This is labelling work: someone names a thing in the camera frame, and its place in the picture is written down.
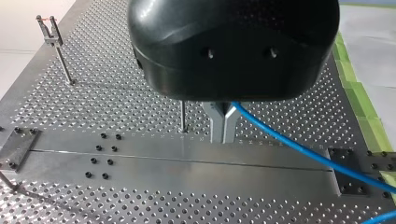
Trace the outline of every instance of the metal bracket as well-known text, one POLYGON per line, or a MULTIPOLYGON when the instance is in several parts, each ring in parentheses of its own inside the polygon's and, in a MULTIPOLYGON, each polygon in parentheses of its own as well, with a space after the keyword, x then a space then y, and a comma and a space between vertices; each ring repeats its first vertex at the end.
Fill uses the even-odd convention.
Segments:
POLYGON ((0 149, 0 170, 17 172, 39 134, 36 129, 15 128, 0 149))
POLYGON ((367 151, 363 164, 363 172, 396 171, 396 153, 367 151))
POLYGON ((64 44, 64 41, 62 40, 61 33, 59 32, 55 18, 53 16, 49 17, 52 33, 50 33, 49 28, 43 22, 47 19, 42 19, 40 15, 36 16, 35 19, 37 20, 41 32, 43 33, 44 42, 55 47, 56 54, 58 55, 59 61, 61 62, 62 68, 64 69, 64 75, 66 76, 67 83, 69 85, 75 84, 76 81, 70 77, 69 70, 67 69, 66 63, 64 61, 64 56, 61 52, 61 46, 64 44))
MULTIPOLYGON (((341 165, 345 165, 353 170, 361 171, 359 160, 352 149, 329 148, 330 158, 341 165)), ((337 183, 340 195, 368 195, 370 193, 367 184, 344 175, 334 170, 334 179, 337 183)))
POLYGON ((210 117, 210 142, 233 143, 239 111, 226 103, 203 102, 202 108, 210 117))

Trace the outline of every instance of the black bolt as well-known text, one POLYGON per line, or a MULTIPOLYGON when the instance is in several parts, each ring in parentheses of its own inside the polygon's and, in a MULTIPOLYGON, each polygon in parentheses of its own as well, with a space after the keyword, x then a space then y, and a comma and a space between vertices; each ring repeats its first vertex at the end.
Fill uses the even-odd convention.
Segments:
POLYGON ((346 192, 347 191, 347 186, 341 187, 341 192, 346 192))
POLYGON ((85 173, 85 177, 87 177, 87 178, 91 178, 91 177, 92 177, 92 174, 91 174, 91 172, 87 172, 87 173, 85 173))
POLYGON ((384 197, 384 198, 389 198, 389 196, 390 196, 390 194, 386 191, 382 193, 382 197, 384 197))
POLYGON ((11 168, 11 169, 17 168, 17 164, 16 164, 15 162, 10 162, 10 163, 8 164, 8 166, 9 166, 9 168, 11 168))
POLYGON ((358 192, 359 192, 359 193, 363 193, 363 192, 364 192, 364 187, 359 187, 359 188, 358 188, 358 192))
POLYGON ((102 178, 103 178, 103 179, 108 179, 108 174, 103 173, 103 174, 102 174, 102 178))

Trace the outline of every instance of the gray workbench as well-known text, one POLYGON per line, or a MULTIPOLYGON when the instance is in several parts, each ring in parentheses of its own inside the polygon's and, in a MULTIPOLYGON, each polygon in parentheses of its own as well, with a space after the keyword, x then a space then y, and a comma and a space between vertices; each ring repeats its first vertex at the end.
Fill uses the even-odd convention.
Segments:
MULTIPOLYGON (((2 220, 357 223, 394 209, 378 189, 339 196, 331 169, 244 119, 235 143, 211 144, 200 103, 187 103, 188 132, 179 133, 179 103, 153 91, 137 67, 126 8, 126 0, 77 0, 59 26, 76 85, 64 82, 54 49, 43 46, 0 102, 0 142, 16 126, 41 131, 19 171, 6 173, 22 187, 0 187, 2 220)), ((329 147, 351 148, 364 161, 367 146, 332 57, 304 95, 246 105, 322 155, 329 147)))

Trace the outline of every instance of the metal post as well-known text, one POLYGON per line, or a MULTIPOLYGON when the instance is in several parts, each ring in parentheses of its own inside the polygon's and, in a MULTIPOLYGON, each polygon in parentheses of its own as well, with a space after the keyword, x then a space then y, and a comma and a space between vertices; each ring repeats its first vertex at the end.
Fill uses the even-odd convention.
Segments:
POLYGON ((180 132, 186 133, 186 102, 180 101, 180 132))
POLYGON ((5 176, 5 175, 3 175, 3 173, 0 171, 0 179, 4 182, 4 183, 6 183, 6 185, 9 187, 9 188, 11 188, 11 189, 16 189, 17 187, 18 187, 18 185, 13 185, 12 183, 11 183, 11 181, 9 181, 9 179, 5 176))
POLYGON ((66 63, 64 62, 64 56, 61 53, 61 48, 55 47, 55 49, 56 49, 56 53, 58 54, 59 61, 62 64, 62 68, 64 69, 64 75, 66 76, 67 83, 69 85, 73 85, 74 84, 74 80, 70 77, 69 70, 66 67, 66 63))

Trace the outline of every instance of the blue hose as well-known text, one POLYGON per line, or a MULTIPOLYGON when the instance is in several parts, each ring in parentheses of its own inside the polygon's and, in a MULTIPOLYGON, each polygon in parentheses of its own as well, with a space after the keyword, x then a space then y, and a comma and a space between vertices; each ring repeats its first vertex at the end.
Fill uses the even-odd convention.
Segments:
MULTIPOLYGON (((270 134, 271 136, 273 136, 274 138, 276 138, 278 141, 282 142, 283 144, 296 149, 297 151, 303 153, 305 156, 314 159, 315 161, 318 161, 320 163, 322 163, 323 165, 332 167, 334 170, 343 173, 344 175, 349 175, 353 178, 359 179, 369 185, 372 186, 376 186, 380 189, 383 189, 385 191, 389 191, 391 193, 396 193, 396 188, 394 188, 391 185, 382 183, 376 179, 371 178, 370 176, 364 175, 363 173, 357 172, 357 171, 353 171, 343 165, 340 165, 334 161, 331 161, 321 155, 319 155, 318 153, 301 146, 300 144, 292 141, 291 139, 289 139, 288 137, 278 133, 277 131, 275 131, 274 129, 270 128, 269 126, 265 125, 263 122, 261 122, 260 120, 256 119, 253 115, 251 115, 244 107, 242 107, 239 103, 237 102, 232 102, 233 106, 235 106, 235 108, 241 112, 242 116, 244 116, 246 119, 248 119, 250 122, 252 122, 253 124, 257 125, 259 128, 261 128, 263 131, 265 131, 266 133, 270 134)), ((389 212, 386 214, 383 214, 381 216, 378 217, 374 217, 370 220, 367 220, 365 222, 363 222, 362 224, 375 224, 381 221, 387 221, 390 219, 396 218, 396 211, 393 212, 389 212)))
POLYGON ((373 217, 370 220, 363 222, 362 224, 376 224, 378 222, 388 221, 393 218, 396 218, 396 211, 388 212, 378 217, 373 217))

